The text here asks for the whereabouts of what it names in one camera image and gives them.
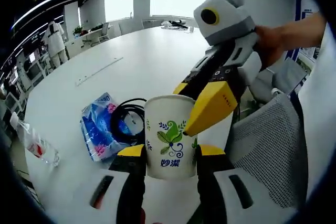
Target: round table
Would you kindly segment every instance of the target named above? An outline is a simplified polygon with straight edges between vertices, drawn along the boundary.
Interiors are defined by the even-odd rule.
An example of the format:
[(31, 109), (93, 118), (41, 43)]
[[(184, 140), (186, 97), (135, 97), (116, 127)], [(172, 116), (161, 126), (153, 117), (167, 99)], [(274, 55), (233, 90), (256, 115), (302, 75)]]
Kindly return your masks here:
[[(105, 168), (89, 156), (79, 124), (81, 110), (104, 92), (118, 103), (171, 94), (207, 48), (198, 29), (136, 31), (82, 52), (33, 89), (25, 120), (59, 150), (61, 158), (52, 168), (26, 151), (31, 182), (47, 213), (70, 203), (81, 183)], [(231, 121), (232, 115), (201, 133), (198, 142), (224, 148)], [(146, 176), (145, 185), (146, 223), (187, 223), (199, 206), (196, 176), (178, 182)]]

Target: plastic water bottle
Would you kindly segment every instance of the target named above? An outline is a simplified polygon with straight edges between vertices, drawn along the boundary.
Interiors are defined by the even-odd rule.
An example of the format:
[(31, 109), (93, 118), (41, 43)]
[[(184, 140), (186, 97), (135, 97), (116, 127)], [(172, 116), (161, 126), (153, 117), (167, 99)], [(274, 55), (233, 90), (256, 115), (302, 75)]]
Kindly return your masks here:
[(47, 164), (58, 165), (58, 151), (49, 142), (42, 139), (28, 123), (21, 121), (15, 112), (10, 118), (10, 124), (16, 130), (20, 142), (34, 156), (42, 159)]

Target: bottle cap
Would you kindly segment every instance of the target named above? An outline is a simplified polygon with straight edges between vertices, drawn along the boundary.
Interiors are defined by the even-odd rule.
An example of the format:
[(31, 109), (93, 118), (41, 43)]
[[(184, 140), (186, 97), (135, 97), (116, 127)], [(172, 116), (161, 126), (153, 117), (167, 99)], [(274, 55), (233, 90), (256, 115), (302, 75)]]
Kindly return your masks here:
[(10, 124), (16, 130), (17, 124), (19, 123), (19, 117), (17, 116), (16, 112), (13, 112), (12, 116), (10, 117)]

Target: blue tissue package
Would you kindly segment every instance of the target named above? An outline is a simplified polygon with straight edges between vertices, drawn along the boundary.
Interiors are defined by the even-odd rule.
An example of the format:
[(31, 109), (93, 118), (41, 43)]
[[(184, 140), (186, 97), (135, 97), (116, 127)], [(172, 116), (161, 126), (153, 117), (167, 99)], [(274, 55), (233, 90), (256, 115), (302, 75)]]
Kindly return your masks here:
[[(80, 126), (90, 157), (95, 162), (115, 156), (129, 146), (111, 133), (111, 114), (117, 106), (112, 97), (104, 93), (82, 110)], [(132, 134), (122, 120), (119, 122), (119, 129), (125, 134)]]

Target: white paper cup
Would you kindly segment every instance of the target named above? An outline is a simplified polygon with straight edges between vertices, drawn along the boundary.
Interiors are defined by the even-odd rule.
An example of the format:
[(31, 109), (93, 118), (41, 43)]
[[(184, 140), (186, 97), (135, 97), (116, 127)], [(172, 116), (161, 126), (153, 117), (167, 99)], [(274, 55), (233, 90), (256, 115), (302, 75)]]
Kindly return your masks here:
[(183, 135), (195, 101), (183, 95), (155, 97), (145, 104), (147, 175), (159, 179), (196, 174), (197, 136)]

